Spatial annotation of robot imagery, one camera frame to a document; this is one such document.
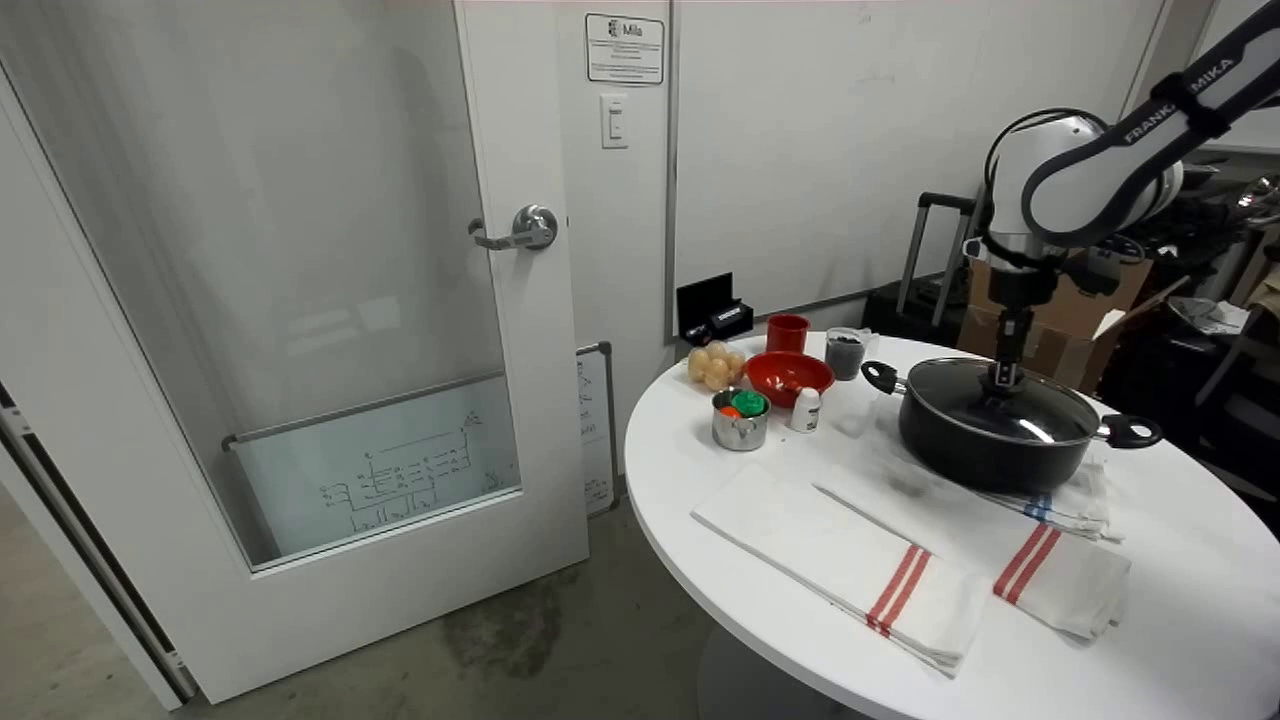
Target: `sign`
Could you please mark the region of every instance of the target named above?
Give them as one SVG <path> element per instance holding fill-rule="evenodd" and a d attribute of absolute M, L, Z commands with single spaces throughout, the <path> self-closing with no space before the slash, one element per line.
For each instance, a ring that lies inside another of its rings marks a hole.
<path fill-rule="evenodd" d="M 666 85 L 666 26 L 642 16 L 589 16 L 592 85 Z"/>

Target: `red cup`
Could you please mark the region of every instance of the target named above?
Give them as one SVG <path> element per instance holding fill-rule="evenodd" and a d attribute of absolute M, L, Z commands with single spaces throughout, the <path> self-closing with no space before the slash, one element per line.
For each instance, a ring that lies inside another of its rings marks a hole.
<path fill-rule="evenodd" d="M 795 314 L 769 317 L 769 351 L 804 351 L 810 319 Z"/>

